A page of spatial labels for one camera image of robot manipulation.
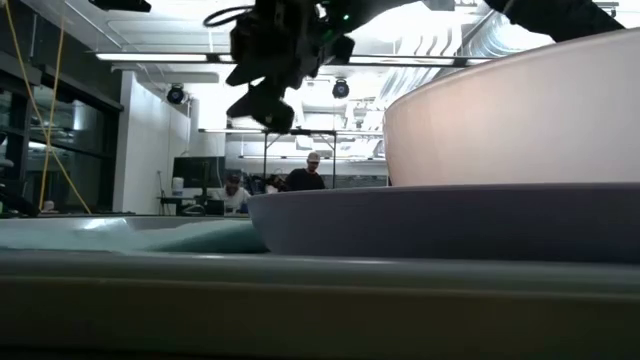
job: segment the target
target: yellow cable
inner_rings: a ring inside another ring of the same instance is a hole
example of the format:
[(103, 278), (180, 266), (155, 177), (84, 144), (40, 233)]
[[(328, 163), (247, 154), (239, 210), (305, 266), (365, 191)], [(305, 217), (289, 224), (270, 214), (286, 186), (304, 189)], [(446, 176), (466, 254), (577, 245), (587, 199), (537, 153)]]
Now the yellow cable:
[[(51, 136), (50, 136), (50, 134), (47, 133), (47, 129), (45, 129), (45, 127), (44, 127), (44, 121), (42, 120), (42, 115), (40, 115), (40, 110), (38, 110), (38, 104), (36, 103), (35, 97), (33, 96), (33, 91), (31, 90), (31, 85), (29, 84), (29, 79), (27, 77), (27, 71), (26, 71), (25, 66), (24, 66), (24, 61), (22, 60), (22, 53), (20, 52), (20, 44), (18, 44), (18, 36), (16, 35), (16, 29), (15, 29), (15, 27), (13, 25), (13, 18), (11, 17), (11, 8), (9, 7), (9, 3), (10, 3), (10, 0), (7, 0), (5, 2), (5, 9), (6, 9), (6, 12), (7, 12), (7, 20), (8, 20), (8, 23), (9, 23), (9, 29), (11, 30), (11, 36), (13, 38), (13, 45), (15, 47), (16, 54), (18, 56), (18, 62), (20, 63), (20, 70), (22, 71), (22, 77), (24, 78), (24, 82), (25, 82), (25, 85), (27, 87), (27, 93), (29, 94), (29, 99), (31, 100), (31, 105), (33, 105), (33, 110), (36, 113), (36, 117), (38, 118), (38, 121), (40, 122), (40, 128), (42, 129), (42, 133), (44, 134), (44, 136), (46, 138), (46, 141), (47, 141), (47, 152), (48, 152), (50, 144), (51, 144)], [(60, 46), (58, 48), (58, 59), (57, 59), (58, 64), (60, 63), (60, 58), (61, 57), (62, 57), (62, 47)], [(58, 81), (58, 75), (59, 75), (58, 74), (58, 70), (59, 70), (59, 67), (56, 70), (56, 78), (54, 79), (54, 82), (56, 82), (56, 83)], [(52, 151), (51, 154), (53, 155), (53, 158), (58, 163), (58, 166), (60, 167), (60, 171), (62, 171), (62, 175), (64, 175), (65, 179), (69, 183), (69, 186), (73, 190), (73, 193), (80, 200), (80, 202), (82, 203), (82, 206), (84, 206), (85, 211), (88, 214), (91, 214), (91, 210), (89, 210), (89, 207), (84, 202), (84, 199), (82, 199), (82, 197), (78, 193), (78, 189), (76, 189), (76, 186), (73, 184), (73, 181), (71, 181), (71, 178), (69, 177), (69, 174), (67, 174), (67, 171), (65, 170), (64, 165), (62, 165), (62, 161), (60, 161), (60, 158), (58, 158), (58, 155), (55, 153), (55, 151)]]
[(60, 61), (62, 59), (62, 45), (64, 44), (64, 12), (66, 6), (62, 2), (62, 11), (60, 12), (60, 40), (58, 40), (58, 57), (56, 59), (56, 74), (53, 78), (53, 99), (51, 99), (51, 109), (49, 110), (49, 128), (45, 134), (47, 147), (44, 157), (44, 169), (42, 170), (42, 182), (40, 183), (40, 210), (44, 209), (44, 190), (47, 184), (47, 171), (49, 170), (49, 153), (53, 152), (51, 147), (51, 129), (53, 128), (53, 115), (56, 107), (56, 96), (58, 94), (58, 80), (60, 77)]

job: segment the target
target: computer monitor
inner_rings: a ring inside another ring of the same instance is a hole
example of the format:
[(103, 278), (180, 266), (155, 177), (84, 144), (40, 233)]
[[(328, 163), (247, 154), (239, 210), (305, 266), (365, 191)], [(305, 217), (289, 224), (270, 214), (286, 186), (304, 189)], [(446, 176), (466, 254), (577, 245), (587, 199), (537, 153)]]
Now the computer monitor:
[(224, 157), (177, 157), (173, 160), (173, 177), (184, 179), (186, 189), (224, 187)]

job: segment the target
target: security camera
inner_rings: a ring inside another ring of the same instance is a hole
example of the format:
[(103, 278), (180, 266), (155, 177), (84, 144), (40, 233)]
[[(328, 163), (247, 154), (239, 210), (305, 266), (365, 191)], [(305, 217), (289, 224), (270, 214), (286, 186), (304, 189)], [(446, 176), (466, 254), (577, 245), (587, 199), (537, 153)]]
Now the security camera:
[(171, 89), (167, 93), (167, 101), (174, 105), (182, 105), (189, 101), (189, 94), (183, 88), (184, 85), (182, 84), (171, 85)]
[(344, 99), (347, 96), (349, 96), (349, 85), (347, 84), (347, 80), (336, 80), (336, 84), (333, 85), (333, 97), (336, 99)]

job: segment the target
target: black shirt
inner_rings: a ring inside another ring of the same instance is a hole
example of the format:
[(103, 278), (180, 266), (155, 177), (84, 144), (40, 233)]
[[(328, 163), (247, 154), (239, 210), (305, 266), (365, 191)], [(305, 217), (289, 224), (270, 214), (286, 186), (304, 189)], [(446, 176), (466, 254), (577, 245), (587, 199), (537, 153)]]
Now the black shirt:
[(324, 181), (318, 173), (310, 173), (307, 169), (296, 169), (287, 176), (287, 187), (289, 191), (307, 191), (325, 189)]

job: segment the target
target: white plate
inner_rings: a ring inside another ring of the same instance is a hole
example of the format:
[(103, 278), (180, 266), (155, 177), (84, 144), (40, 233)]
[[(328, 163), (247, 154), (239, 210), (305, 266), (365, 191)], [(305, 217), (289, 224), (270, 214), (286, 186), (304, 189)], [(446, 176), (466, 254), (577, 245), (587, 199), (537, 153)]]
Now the white plate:
[(640, 263), (640, 185), (370, 188), (256, 196), (276, 254)]
[(385, 113), (394, 186), (640, 181), (640, 29), (491, 61)]

